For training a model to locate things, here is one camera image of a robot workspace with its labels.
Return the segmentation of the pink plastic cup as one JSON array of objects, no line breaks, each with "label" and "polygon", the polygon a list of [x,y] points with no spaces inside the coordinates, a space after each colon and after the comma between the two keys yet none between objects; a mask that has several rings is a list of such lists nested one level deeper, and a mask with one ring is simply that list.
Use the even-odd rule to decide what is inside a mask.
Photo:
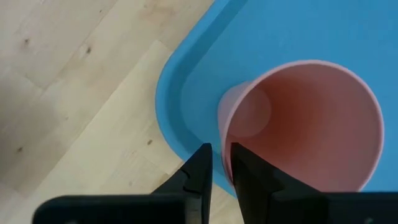
[{"label": "pink plastic cup", "polygon": [[221,159],[233,180],[237,142],[323,192],[357,192],[382,154],[384,121],[370,87],[322,60],[280,65],[230,88],[218,105]]}]

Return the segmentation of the blue plastic tray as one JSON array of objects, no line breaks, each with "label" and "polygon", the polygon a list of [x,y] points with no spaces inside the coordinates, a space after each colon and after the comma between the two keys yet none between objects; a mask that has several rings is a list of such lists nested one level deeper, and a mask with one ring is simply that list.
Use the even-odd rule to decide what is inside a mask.
[{"label": "blue plastic tray", "polygon": [[213,180],[233,194],[221,162],[217,107],[232,86],[283,63],[319,59],[359,75],[384,118],[384,149],[367,191],[398,191],[398,0],[215,0],[160,74],[155,112],[183,160],[213,146]]}]

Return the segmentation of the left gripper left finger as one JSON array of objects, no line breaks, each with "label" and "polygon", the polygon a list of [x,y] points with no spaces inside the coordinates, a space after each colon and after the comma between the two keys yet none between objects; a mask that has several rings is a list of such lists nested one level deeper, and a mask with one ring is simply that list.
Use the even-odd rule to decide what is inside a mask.
[{"label": "left gripper left finger", "polygon": [[32,224],[209,224],[212,168],[204,143],[149,194],[55,197],[35,210]]}]

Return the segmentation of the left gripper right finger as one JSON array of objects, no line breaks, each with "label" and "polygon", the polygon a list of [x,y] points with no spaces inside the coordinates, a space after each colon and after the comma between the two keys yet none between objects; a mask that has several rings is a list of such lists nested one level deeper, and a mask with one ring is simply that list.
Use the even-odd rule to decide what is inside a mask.
[{"label": "left gripper right finger", "polygon": [[398,192],[321,192],[238,143],[231,170],[245,224],[398,224]]}]

